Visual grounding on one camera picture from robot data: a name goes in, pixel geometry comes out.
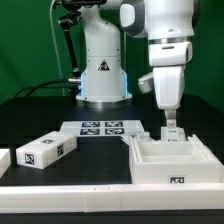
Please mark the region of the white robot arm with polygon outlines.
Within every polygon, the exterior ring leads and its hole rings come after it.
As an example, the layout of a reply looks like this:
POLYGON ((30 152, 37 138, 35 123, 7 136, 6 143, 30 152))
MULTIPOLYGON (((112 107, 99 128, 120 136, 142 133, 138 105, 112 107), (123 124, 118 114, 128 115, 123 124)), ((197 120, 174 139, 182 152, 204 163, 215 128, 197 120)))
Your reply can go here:
POLYGON ((144 93, 155 92, 167 125, 174 127, 184 91, 185 66, 193 56, 189 38, 199 20, 199 0, 107 0, 102 8, 118 10, 121 26, 102 19, 93 2, 81 8, 87 58, 81 99, 102 105, 127 96, 120 62, 120 32, 124 31, 148 40, 153 71, 140 78, 138 85, 144 93))

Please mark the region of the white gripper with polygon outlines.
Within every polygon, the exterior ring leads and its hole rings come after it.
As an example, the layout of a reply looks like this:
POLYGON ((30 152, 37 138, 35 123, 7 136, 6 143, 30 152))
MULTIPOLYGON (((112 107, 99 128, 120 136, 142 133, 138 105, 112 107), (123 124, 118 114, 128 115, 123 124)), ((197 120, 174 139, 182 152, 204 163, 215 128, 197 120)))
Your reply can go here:
POLYGON ((176 126, 175 110, 180 105, 184 91, 184 67, 155 67, 153 78, 157 105, 166 110, 166 124, 173 128, 176 126))

